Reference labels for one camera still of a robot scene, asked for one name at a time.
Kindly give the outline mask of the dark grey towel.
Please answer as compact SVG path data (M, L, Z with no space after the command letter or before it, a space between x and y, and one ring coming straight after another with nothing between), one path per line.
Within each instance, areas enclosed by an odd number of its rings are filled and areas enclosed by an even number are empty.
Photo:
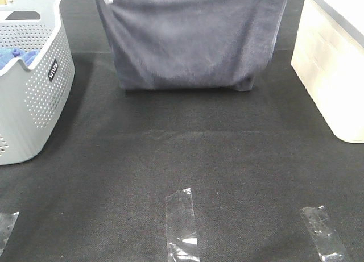
M249 91L287 0L95 0L122 89Z

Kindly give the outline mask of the blue towel in basket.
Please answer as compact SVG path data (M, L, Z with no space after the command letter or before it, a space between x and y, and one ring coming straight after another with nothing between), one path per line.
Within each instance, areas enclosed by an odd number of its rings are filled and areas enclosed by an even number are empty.
M24 51L19 48L4 48L1 49L1 69L3 69L12 59L20 58L29 66L38 55L39 50Z

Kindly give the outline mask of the black felt table mat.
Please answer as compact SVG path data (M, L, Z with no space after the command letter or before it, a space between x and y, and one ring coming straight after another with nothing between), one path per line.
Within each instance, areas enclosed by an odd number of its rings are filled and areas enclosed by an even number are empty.
M1 167L19 217L2 261L166 261L165 197L193 194L202 261L319 261L300 216L324 206L363 260L363 145L337 139L291 67L303 0L250 92L124 93L95 0L62 0L76 73L37 157Z

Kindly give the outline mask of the centre clear tape strip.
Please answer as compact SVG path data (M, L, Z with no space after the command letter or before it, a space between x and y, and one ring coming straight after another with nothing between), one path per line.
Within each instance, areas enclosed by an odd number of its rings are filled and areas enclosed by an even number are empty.
M200 261L190 188L165 197L168 261Z

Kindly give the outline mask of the clear tape strip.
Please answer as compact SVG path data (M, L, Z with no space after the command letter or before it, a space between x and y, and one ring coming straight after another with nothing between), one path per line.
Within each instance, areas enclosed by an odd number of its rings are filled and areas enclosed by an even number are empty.
M2 256L18 216L19 212L0 213L0 256Z
M168 261L200 261L190 188L165 197Z
M300 209L300 215L322 262L351 261L323 205L319 207L304 207Z

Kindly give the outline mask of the grey perforated laundry basket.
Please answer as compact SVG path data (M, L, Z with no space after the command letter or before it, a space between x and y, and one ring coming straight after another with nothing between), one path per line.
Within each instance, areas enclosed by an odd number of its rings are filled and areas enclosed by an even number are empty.
M61 0L11 0L1 12L36 12L38 19L1 21L1 49L37 51L1 69L1 165L21 163L44 147L65 106L75 66L60 12Z

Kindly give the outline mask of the cream plastic storage bin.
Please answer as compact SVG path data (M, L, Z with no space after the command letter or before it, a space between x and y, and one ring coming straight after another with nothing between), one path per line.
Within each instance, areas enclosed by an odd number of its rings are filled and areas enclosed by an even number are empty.
M363 0L304 0L291 65L333 134L363 143Z

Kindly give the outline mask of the right clear tape strip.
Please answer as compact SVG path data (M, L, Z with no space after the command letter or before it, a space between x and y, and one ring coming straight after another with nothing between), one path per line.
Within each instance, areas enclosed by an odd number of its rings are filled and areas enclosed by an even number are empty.
M300 209L300 215L322 262L351 261L323 205L319 207L304 207Z

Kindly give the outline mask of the left clear tape strip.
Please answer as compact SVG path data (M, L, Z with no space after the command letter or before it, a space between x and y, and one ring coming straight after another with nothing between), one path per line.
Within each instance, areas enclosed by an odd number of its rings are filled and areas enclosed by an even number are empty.
M2 256L18 216L19 212L0 213L0 256Z

